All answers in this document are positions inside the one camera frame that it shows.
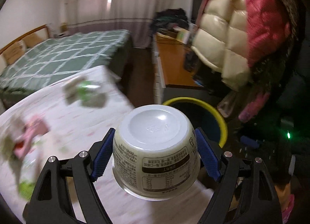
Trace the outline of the wooden low cabinet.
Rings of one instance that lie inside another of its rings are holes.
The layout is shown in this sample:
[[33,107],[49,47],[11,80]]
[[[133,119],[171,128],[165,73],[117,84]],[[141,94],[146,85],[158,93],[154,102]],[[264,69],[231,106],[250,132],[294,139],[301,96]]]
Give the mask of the wooden low cabinet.
[[185,47],[179,41],[156,33],[153,35],[154,101],[162,104],[176,97],[208,100],[206,90],[198,86],[184,69]]

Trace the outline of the green clear jar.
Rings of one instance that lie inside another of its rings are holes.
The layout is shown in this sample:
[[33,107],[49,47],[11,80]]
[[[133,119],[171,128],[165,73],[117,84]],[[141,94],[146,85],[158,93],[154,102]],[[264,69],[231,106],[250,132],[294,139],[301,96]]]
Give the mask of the green clear jar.
[[95,81],[82,81],[77,85],[77,95],[81,105],[90,108],[102,108],[107,100],[102,83]]

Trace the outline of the red puffer jacket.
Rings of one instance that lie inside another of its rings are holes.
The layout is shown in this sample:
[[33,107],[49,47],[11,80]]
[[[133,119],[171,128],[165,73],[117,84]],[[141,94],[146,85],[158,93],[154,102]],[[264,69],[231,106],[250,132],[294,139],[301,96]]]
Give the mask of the red puffer jacket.
[[245,0],[246,33],[249,54],[247,65],[252,68],[264,57],[275,52],[291,33],[288,14],[280,0]]

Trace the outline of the brown pillow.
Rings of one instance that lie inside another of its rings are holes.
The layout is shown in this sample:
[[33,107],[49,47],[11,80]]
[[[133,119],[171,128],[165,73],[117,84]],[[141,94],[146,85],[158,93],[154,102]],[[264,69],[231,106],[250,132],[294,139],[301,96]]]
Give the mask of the brown pillow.
[[3,52],[3,57],[8,65],[12,65],[25,54],[26,49],[27,47],[23,40],[15,42]]
[[32,34],[25,36],[23,38],[23,41],[24,41],[27,48],[33,48],[37,44],[40,44],[45,40],[43,38],[41,38],[39,35],[37,35],[36,33],[32,33]]

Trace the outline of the pink strawberry milk carton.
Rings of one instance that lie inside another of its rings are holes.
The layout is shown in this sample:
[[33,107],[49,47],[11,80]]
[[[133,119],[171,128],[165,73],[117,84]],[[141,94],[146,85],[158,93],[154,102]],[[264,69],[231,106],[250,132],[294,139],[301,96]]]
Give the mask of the pink strawberry milk carton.
[[19,159],[23,160],[32,147],[33,139],[40,135],[43,136],[49,132],[49,127],[45,120],[39,116],[33,116],[24,127],[24,133],[17,139],[13,153]]

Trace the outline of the green plastic snack bag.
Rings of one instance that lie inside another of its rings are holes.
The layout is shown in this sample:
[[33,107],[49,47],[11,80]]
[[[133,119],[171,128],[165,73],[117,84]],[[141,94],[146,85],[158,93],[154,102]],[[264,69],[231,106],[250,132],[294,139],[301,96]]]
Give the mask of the green plastic snack bag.
[[18,190],[25,200],[30,200],[37,182],[39,173],[39,154],[36,151],[28,153],[21,166]]

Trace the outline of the pink striped curtains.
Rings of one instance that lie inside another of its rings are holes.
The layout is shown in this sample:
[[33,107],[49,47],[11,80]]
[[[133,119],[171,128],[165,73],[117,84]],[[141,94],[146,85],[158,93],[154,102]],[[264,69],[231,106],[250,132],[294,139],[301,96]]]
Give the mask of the pink striped curtains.
[[150,44],[150,25],[156,13],[171,9],[174,0],[64,0],[71,34],[125,29],[133,44]]

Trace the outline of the floral white tablecloth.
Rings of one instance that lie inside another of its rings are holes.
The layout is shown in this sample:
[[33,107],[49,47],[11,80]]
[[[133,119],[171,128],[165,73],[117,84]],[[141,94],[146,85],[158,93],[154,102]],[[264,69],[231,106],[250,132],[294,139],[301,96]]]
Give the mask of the floral white tablecloth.
[[[29,120],[38,115],[49,126],[42,149],[43,160],[54,155],[72,158],[100,141],[108,129],[118,126],[133,105],[118,90],[111,72],[97,66],[84,72],[89,80],[103,84],[106,100],[101,108],[84,107],[79,101],[67,103],[64,81],[47,86],[1,115],[1,131],[5,131],[13,116]],[[112,166],[95,182],[100,200],[113,223],[197,223],[213,192],[195,182],[180,196],[161,202],[138,199],[126,193],[115,181]]]

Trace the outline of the yellow rimmed trash bin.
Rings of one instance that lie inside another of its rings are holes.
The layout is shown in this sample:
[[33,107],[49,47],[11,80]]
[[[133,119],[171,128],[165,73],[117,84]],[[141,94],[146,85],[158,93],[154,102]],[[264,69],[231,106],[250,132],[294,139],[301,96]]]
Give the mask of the yellow rimmed trash bin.
[[169,99],[163,105],[171,106],[184,113],[194,129],[202,128],[209,140],[224,147],[228,129],[221,114],[210,104],[192,97],[176,97]]

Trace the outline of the white yogurt cup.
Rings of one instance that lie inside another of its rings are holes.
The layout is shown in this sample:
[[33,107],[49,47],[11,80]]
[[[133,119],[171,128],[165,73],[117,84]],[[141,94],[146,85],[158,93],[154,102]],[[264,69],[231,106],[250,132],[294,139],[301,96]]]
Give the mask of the white yogurt cup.
[[194,184],[199,170],[194,128],[178,109],[141,106],[116,128],[112,171],[132,196],[150,201],[177,197]]

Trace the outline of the green plaid bed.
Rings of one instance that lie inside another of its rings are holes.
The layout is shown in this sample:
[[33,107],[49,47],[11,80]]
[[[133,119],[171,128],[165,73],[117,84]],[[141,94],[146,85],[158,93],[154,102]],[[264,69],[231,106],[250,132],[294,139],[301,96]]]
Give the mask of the green plaid bed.
[[16,103],[50,84],[100,65],[122,76],[131,47],[130,32],[124,29],[47,39],[4,69],[1,100]]

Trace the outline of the white plastic bottle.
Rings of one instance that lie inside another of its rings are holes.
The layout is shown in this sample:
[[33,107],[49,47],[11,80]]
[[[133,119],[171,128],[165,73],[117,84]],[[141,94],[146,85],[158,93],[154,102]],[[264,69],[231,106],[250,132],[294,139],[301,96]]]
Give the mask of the white plastic bottle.
[[85,76],[77,76],[65,82],[63,92],[67,104],[72,104],[78,99],[78,85],[85,80]]

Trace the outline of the left brown pillow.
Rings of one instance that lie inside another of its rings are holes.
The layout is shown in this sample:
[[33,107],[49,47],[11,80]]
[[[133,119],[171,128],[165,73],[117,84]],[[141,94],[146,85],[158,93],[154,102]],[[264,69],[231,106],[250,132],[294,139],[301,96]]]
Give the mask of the left brown pillow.
[[3,52],[3,57],[8,65],[12,65],[25,54],[26,49],[27,47],[23,40],[15,42]]

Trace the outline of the black television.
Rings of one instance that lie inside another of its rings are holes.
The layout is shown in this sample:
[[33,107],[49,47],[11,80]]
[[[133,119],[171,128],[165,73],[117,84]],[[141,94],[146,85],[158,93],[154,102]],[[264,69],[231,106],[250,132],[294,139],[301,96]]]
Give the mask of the black television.
[[199,9],[203,0],[192,0],[192,10],[191,10],[191,22],[196,23],[198,18]]

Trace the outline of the clothes pile by curtain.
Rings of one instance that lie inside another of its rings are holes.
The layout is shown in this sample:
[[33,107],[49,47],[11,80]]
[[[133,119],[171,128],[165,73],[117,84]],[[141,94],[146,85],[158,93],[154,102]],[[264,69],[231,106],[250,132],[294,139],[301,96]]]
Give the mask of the clothes pile by curtain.
[[187,15],[182,8],[166,9],[161,12],[156,12],[149,28],[154,34],[159,29],[171,29],[174,26],[184,29],[189,28]]

